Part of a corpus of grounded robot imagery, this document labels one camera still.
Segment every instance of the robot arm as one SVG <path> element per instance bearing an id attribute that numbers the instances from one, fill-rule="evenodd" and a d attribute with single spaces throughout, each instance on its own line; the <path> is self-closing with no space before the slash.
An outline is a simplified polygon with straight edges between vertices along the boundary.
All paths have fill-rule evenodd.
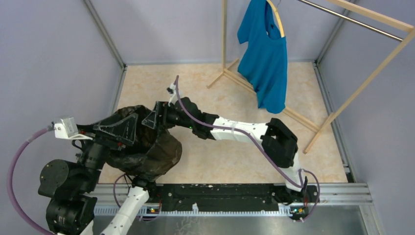
<path id="1" fill-rule="evenodd" d="M 188 97 L 181 98 L 183 106 L 193 117 L 208 125 L 215 126 L 215 128 L 207 127 L 192 120 L 183 111 L 179 101 L 174 99 L 177 97 L 175 88 L 174 84 L 167 88 L 172 96 L 170 101 L 157 101 L 152 113 L 141 124 L 152 129 L 172 128 L 174 126 L 186 127 L 192 129 L 194 135 L 204 140 L 232 140 L 253 143 L 251 139 L 253 138 L 269 157 L 269 161 L 286 175 L 285 183 L 288 189 L 301 192 L 306 187 L 306 184 L 302 184 L 306 182 L 306 177 L 299 174 L 301 167 L 298 157 L 298 139 L 281 120 L 272 118 L 267 123 L 233 121 L 215 114 L 202 113 Z M 248 133 L 251 138 L 236 131 L 237 129 Z"/>
<path id="2" fill-rule="evenodd" d="M 297 137 L 279 119 L 272 118 L 267 123 L 246 123 L 229 120 L 218 115 L 202 113 L 188 97 L 181 98 L 185 109 L 197 120 L 215 127 L 202 125 L 191 119 L 182 109 L 172 84 L 167 90 L 172 94 L 169 102 L 157 101 L 153 111 L 142 122 L 142 125 L 157 131 L 174 126 L 182 126 L 204 140 L 233 140 L 251 143 L 269 157 L 272 164 L 291 179 L 286 180 L 290 194 L 304 193 L 307 179 L 298 172 Z M 92 235 L 93 209 L 96 198 L 88 197 L 98 183 L 105 156 L 110 150 L 120 151 L 125 146 L 132 146 L 135 141 L 135 130 L 138 115 L 131 114 L 121 118 L 114 114 L 92 125 L 76 125 L 73 118 L 62 118 L 54 122 L 55 137 L 72 140 L 72 145 L 82 153 L 77 155 L 76 163 L 53 160 L 42 170 L 38 193 L 51 198 L 46 210 L 49 229 L 61 235 Z M 133 181 L 127 200 L 123 203 L 111 224 L 100 234 L 125 235 L 142 205 L 149 199 L 146 183 L 137 179 Z"/>

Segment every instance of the wooden hanger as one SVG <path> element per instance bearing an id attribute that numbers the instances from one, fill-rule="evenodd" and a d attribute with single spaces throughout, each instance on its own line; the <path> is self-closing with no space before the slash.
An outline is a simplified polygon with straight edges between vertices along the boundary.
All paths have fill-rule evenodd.
<path id="1" fill-rule="evenodd" d="M 281 18 L 279 17 L 278 10 L 274 6 L 274 4 L 272 3 L 271 0 L 267 0 L 267 3 L 271 6 L 271 8 L 272 8 L 272 10 L 275 14 L 275 17 L 276 17 L 277 23 L 278 23 L 279 32 L 281 34 L 281 38 L 283 38 L 285 36 L 285 34 L 284 34 L 284 29 L 282 28 L 282 22 L 281 22 Z"/>

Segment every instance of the beige tile floor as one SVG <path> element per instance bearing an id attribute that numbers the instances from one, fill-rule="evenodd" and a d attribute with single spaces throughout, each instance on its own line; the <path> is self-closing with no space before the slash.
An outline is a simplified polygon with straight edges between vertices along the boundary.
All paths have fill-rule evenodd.
<path id="1" fill-rule="evenodd" d="M 180 76 L 179 87 L 203 112 L 243 122 L 281 119 L 298 137 L 302 151 L 313 132 L 285 114 L 270 114 L 257 108 L 254 94 L 222 77 L 212 88 L 219 64 L 129 66 L 118 108 L 142 104 L 152 109 L 156 100 L 168 100 L 166 88 Z M 327 118 L 323 99 L 311 63 L 290 63 L 286 105 L 317 125 Z M 157 183 L 282 183 L 283 177 L 253 144 L 235 141 L 202 140 L 190 130 L 174 127 L 170 133 L 183 145 L 180 162 Z M 320 182 L 347 182 L 342 160 L 331 128 L 324 130 L 311 151 L 300 153 L 303 168 L 313 171 Z M 100 183 L 112 183 L 122 174 L 104 166 Z"/>

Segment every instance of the wall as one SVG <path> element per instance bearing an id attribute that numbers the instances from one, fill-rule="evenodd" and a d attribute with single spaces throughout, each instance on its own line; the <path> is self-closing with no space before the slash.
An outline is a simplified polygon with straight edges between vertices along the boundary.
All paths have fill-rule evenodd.
<path id="1" fill-rule="evenodd" d="M 111 111 L 120 68 L 83 2 L 0 1 L 0 228 L 1 234 L 38 234 L 9 203 L 6 174 L 19 146 L 54 118 L 92 123 Z M 75 160 L 70 141 L 52 133 L 22 154 L 14 178 L 22 208 L 47 228 L 49 200 L 37 194 L 43 166 Z"/>
<path id="2" fill-rule="evenodd" d="M 222 0 L 93 0 L 127 64 L 219 62 Z M 246 44 L 236 37 L 250 0 L 228 0 L 228 60 Z M 341 11 L 325 0 L 313 2 Z M 337 18 L 296 0 L 278 6 L 291 61 L 317 58 Z"/>
<path id="3" fill-rule="evenodd" d="M 415 24 L 413 0 L 360 0 L 359 4 Z M 406 35 L 366 17 L 350 16 L 401 37 Z M 354 24 L 344 25 L 321 65 L 337 108 L 397 44 Z M 414 54 L 412 41 L 338 117 L 354 175 L 359 182 L 368 183 L 387 234 L 413 234 Z"/>

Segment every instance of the blue shirt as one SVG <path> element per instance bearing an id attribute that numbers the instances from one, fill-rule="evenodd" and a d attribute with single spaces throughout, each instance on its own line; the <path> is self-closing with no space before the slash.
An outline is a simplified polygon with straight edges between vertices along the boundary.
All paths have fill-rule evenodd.
<path id="1" fill-rule="evenodd" d="M 274 23 L 266 0 L 251 0 L 238 30 L 239 43 L 248 42 L 238 72 L 254 87 L 258 108 L 280 113 L 287 92 L 287 42 Z"/>

